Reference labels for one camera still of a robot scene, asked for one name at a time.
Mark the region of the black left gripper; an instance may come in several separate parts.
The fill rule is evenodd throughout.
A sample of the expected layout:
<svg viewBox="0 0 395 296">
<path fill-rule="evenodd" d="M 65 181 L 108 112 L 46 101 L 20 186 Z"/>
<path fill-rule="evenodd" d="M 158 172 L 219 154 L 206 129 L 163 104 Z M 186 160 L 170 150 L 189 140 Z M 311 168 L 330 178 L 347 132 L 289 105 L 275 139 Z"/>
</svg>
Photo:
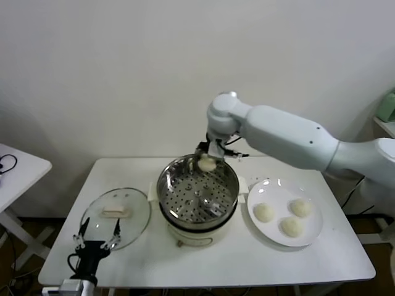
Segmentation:
<svg viewBox="0 0 395 296">
<path fill-rule="evenodd" d="M 78 234 L 73 235 L 76 245 L 75 254 L 79 258 L 75 271 L 75 279 L 96 279 L 96 271 L 102 259 L 110 255 L 110 249 L 114 249 L 121 241 L 120 219 L 117 219 L 112 237 L 104 240 L 86 240 L 84 235 L 88 228 L 90 218 L 87 218 L 80 226 Z"/>
</svg>

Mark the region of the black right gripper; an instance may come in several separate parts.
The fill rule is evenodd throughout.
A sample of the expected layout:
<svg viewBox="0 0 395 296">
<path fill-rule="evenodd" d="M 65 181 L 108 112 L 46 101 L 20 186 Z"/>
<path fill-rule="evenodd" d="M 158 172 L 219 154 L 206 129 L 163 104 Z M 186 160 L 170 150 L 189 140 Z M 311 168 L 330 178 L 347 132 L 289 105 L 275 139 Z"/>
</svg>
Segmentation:
<svg viewBox="0 0 395 296">
<path fill-rule="evenodd" d="M 200 160 L 204 154 L 212 155 L 210 152 L 211 142 L 210 141 L 202 141 L 197 145 L 196 148 L 196 159 Z M 212 157 L 217 163 L 223 162 L 223 158 L 219 155 L 215 155 Z"/>
</svg>

